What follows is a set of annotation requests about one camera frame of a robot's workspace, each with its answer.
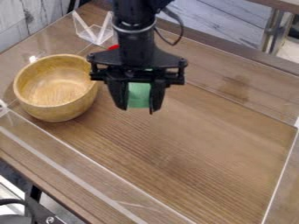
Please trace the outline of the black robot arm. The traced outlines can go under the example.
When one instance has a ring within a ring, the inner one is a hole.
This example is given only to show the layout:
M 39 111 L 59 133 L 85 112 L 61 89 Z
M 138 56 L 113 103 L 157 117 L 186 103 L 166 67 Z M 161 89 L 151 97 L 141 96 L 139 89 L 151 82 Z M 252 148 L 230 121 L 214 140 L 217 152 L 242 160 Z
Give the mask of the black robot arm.
M 174 19 L 181 17 L 168 9 L 173 0 L 114 0 L 113 27 L 119 48 L 94 52 L 90 78 L 107 84 L 115 105 L 126 110 L 130 102 L 130 85 L 150 86 L 146 101 L 154 113 L 165 102 L 166 89 L 185 83 L 188 59 L 162 50 L 155 43 L 157 14 L 164 12 Z

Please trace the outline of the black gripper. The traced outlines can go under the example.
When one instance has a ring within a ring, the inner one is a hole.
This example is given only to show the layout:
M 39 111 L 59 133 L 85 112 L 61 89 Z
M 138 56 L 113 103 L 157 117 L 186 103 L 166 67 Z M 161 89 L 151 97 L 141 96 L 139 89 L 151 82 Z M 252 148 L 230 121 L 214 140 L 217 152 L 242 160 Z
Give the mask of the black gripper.
M 151 83 L 150 114 L 164 105 L 166 85 L 185 84 L 188 59 L 162 50 L 155 43 L 155 25 L 145 29 L 114 25 L 119 48 L 94 52 L 87 60 L 90 77 L 105 81 L 117 106 L 127 110 L 129 82 Z

